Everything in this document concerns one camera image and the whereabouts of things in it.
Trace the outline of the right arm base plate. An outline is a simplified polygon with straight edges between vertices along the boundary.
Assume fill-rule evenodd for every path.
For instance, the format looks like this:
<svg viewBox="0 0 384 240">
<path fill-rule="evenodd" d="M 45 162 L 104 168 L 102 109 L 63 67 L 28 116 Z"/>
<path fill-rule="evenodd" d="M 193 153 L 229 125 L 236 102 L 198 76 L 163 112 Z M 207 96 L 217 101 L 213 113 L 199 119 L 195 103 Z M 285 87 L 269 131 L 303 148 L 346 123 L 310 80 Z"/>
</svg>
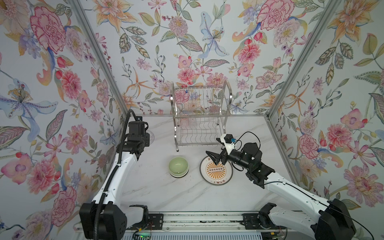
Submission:
<svg viewBox="0 0 384 240">
<path fill-rule="evenodd" d="M 241 225 L 245 227 L 246 230 L 285 230 L 286 227 L 277 226 L 272 223 L 268 216 L 259 213 L 245 213 L 242 214 L 243 220 Z"/>
</svg>

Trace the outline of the pale green bowl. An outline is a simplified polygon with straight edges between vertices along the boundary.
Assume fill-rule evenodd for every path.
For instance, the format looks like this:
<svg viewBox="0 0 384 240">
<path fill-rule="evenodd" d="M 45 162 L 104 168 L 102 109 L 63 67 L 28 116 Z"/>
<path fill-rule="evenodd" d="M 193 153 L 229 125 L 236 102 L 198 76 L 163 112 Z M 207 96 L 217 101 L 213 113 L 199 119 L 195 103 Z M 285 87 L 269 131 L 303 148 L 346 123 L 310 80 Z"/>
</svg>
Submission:
<svg viewBox="0 0 384 240">
<path fill-rule="evenodd" d="M 189 164 L 183 157 L 174 157 L 170 160 L 168 169 L 172 177 L 182 178 L 189 172 Z"/>
</svg>

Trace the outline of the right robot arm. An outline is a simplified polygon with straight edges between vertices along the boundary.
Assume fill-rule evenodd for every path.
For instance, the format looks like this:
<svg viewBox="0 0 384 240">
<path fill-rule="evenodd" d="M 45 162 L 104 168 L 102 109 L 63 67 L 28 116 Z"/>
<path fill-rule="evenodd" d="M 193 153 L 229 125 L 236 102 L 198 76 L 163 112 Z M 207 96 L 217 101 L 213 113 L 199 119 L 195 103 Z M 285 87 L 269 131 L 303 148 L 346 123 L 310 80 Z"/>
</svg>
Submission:
<svg viewBox="0 0 384 240">
<path fill-rule="evenodd" d="M 235 144 L 223 143 L 221 153 L 206 154 L 218 165 L 227 162 L 246 170 L 247 178 L 262 189 L 285 199 L 298 212 L 285 210 L 274 203 L 267 203 L 259 211 L 255 222 L 264 229 L 286 227 L 315 240 L 351 240 L 357 229 L 346 205 L 334 199 L 310 194 L 293 184 L 262 162 L 262 152 L 256 143 L 247 143 L 237 151 Z"/>
</svg>

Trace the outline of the brown rimmed plate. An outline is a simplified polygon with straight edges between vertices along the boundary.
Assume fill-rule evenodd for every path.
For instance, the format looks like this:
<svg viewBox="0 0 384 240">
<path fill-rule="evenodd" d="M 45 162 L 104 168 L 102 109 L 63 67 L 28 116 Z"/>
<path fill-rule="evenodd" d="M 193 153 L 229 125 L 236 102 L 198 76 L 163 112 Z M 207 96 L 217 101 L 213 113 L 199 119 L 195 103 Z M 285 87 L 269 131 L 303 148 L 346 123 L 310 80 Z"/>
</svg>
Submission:
<svg viewBox="0 0 384 240">
<path fill-rule="evenodd" d="M 233 171 L 229 162 L 225 165 L 222 163 L 216 165 L 210 157 L 205 157 L 200 163 L 201 176 L 211 185 L 225 185 L 232 179 Z"/>
</svg>

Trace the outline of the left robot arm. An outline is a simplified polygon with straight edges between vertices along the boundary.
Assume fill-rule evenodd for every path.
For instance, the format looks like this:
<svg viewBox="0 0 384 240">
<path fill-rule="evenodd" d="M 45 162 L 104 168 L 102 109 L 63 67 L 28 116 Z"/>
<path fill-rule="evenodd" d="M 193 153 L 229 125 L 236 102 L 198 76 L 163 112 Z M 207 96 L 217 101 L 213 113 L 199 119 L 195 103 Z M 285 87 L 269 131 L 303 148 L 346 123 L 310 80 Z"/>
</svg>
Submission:
<svg viewBox="0 0 384 240">
<path fill-rule="evenodd" d="M 136 166 L 139 157 L 150 145 L 148 123 L 132 121 L 129 132 L 117 147 L 112 170 L 106 182 L 90 203 L 82 204 L 79 214 L 85 238 L 88 240 L 120 240 L 129 228 L 136 232 L 149 224 L 149 211 L 145 205 L 121 208 L 123 186 Z"/>
</svg>

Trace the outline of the clear glass cup large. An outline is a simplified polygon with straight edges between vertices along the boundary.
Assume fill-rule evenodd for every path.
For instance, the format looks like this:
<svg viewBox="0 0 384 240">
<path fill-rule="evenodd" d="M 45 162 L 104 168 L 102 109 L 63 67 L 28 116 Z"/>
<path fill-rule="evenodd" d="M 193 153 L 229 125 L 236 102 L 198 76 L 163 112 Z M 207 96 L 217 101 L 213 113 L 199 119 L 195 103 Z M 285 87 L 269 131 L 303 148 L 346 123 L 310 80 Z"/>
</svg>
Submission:
<svg viewBox="0 0 384 240">
<path fill-rule="evenodd" d="M 147 134 L 149 135 L 150 145 L 152 145 L 155 140 L 155 135 L 152 131 L 147 131 Z"/>
</svg>

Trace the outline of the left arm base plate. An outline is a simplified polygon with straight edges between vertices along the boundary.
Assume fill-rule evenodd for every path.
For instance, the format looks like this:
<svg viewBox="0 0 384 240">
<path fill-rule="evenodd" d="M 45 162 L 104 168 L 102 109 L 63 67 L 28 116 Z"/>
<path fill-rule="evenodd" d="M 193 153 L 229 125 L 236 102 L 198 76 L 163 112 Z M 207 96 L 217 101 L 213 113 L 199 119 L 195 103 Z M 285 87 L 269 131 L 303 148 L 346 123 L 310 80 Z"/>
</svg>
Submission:
<svg viewBox="0 0 384 240">
<path fill-rule="evenodd" d="M 164 214 L 149 214 L 144 217 L 140 223 L 136 223 L 133 226 L 127 228 L 127 230 L 136 231 L 136 230 L 162 230 L 164 224 Z"/>
</svg>

